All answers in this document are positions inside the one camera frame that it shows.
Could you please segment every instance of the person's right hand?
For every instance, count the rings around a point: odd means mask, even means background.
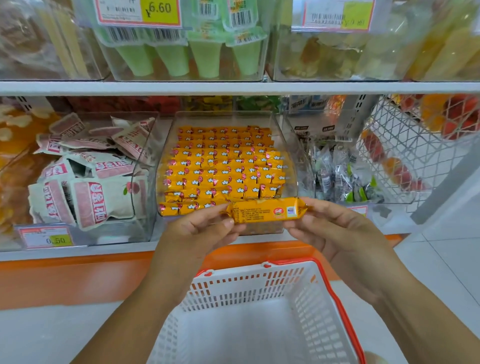
[[[385,236],[363,215],[346,207],[302,197],[307,214],[284,223],[288,232],[313,245],[338,276],[363,300],[375,304],[410,273]]]

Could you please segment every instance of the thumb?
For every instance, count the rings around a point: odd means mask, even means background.
[[[324,218],[313,215],[304,215],[302,224],[312,234],[327,239],[339,248],[346,249],[349,243],[348,230],[338,226]]]
[[[218,224],[208,226],[204,231],[195,235],[195,242],[208,250],[225,238],[233,229],[234,221],[226,218]]]

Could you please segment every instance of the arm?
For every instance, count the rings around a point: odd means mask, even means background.
[[[205,256],[235,241],[245,226],[221,218],[226,205],[170,223],[140,286],[107,319],[72,364],[146,363],[170,312],[181,303]]]
[[[322,252],[341,279],[374,307],[410,364],[478,361],[480,340],[415,279],[371,221],[327,201],[304,201],[311,211],[285,227]]]

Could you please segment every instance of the held snack bar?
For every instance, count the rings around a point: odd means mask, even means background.
[[[307,205],[297,197],[233,202],[226,210],[236,224],[295,220],[305,212]]]

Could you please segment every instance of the hand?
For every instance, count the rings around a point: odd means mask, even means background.
[[[285,228],[298,240],[317,248],[338,276],[363,300],[375,304],[407,268],[385,236],[361,214],[331,202],[302,197],[309,211]]]
[[[234,225],[232,218],[221,216],[226,207],[204,208],[169,223],[142,284],[171,297],[173,307],[180,304],[205,256],[234,242],[246,227]]]

